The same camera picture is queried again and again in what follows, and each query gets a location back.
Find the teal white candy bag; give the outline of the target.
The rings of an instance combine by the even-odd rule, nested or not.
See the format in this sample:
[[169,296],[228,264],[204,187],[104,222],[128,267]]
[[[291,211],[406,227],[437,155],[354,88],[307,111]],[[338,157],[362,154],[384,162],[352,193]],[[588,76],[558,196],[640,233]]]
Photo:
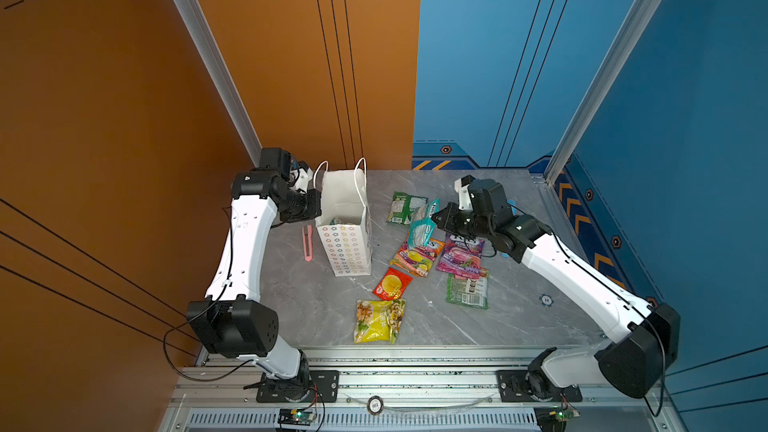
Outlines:
[[413,214],[410,224],[407,244],[409,249],[425,247],[432,238],[437,225],[432,219],[432,215],[437,213],[440,208],[440,199],[435,198],[430,202],[421,205]]

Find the white paper bag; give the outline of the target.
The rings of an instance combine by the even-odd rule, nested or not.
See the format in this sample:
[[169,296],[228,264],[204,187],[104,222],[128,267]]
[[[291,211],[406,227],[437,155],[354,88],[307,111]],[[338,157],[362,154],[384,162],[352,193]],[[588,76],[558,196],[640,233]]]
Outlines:
[[368,276],[372,268],[367,161],[353,169],[333,171],[322,162],[313,176],[321,195],[321,215],[315,219],[321,244],[336,277]]

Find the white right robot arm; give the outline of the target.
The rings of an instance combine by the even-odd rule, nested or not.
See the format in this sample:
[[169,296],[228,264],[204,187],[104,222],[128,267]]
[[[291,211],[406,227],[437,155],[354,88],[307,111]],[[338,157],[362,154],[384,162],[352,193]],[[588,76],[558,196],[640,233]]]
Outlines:
[[644,399],[663,385],[678,356],[681,317],[673,307],[654,305],[599,273],[547,224],[512,206],[500,183],[468,175],[455,189],[459,200],[430,216],[439,229],[485,240],[556,286],[603,332],[603,340],[593,345],[540,353],[526,372],[535,399],[549,401],[581,385],[610,385]]

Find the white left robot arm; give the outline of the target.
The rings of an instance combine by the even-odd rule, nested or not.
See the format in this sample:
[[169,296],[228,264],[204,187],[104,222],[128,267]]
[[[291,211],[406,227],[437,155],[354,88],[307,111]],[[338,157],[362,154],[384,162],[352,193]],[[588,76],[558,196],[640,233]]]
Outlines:
[[313,384],[305,354],[280,336],[277,312],[261,302],[261,270],[273,229],[320,216],[312,178],[305,162],[281,148],[264,149],[256,168],[235,177],[220,264],[185,319],[208,353],[260,368],[260,386],[289,401],[304,400]]

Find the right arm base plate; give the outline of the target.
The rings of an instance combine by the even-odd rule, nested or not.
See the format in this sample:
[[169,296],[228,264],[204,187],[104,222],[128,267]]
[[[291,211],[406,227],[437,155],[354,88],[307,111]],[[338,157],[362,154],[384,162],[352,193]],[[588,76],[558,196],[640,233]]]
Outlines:
[[578,386],[557,388],[542,374],[527,370],[499,370],[495,373],[500,399],[504,403],[583,401]]

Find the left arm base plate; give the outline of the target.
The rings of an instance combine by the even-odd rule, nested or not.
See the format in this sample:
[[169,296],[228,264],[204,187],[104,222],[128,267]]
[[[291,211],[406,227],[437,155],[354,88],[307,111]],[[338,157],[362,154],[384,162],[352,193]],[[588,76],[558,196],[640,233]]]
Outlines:
[[332,369],[310,369],[293,379],[269,379],[265,374],[253,384],[243,387],[255,391],[258,403],[334,403],[338,397],[340,372]]

